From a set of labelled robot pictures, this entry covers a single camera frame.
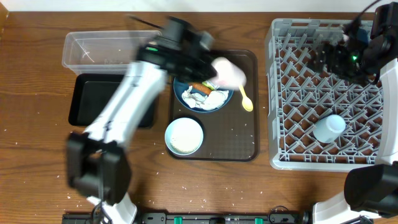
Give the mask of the pink plastic cup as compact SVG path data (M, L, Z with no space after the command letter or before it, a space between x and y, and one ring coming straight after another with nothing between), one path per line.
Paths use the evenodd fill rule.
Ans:
M239 90L239 86L246 84L245 73L225 57L218 57L211 65L216 70L216 76L210 82L222 89Z

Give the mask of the yellow plastic spoon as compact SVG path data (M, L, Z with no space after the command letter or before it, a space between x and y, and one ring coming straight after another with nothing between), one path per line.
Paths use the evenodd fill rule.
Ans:
M244 90L244 87L242 85L239 86L239 90L240 93L242 95L242 106L243 108L248 111L251 112L254 109L253 103L251 101L251 99L246 95L246 92Z

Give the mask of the light blue plastic cup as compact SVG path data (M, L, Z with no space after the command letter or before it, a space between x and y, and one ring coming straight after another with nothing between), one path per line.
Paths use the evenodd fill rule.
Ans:
M322 143L331 143L346 129L344 119L336 114L329 115L315 123L313 135Z

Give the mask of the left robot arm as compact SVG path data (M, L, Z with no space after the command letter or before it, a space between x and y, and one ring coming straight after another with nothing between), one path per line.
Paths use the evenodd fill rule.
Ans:
M202 82L216 76L209 55L213 37L169 17L161 34L140 46L107 105L66 143L67 182L95 201L88 223L133 223L137 208L128 188L132 176L126 151L147 109L169 76Z

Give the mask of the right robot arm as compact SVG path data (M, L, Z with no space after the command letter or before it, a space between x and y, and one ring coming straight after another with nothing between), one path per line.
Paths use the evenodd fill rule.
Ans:
M381 140L373 166L346 176L344 190L313 206L312 223L372 223L397 216L397 3L376 8L370 34L357 15L342 27L340 44L322 44L308 63L361 86L382 85Z

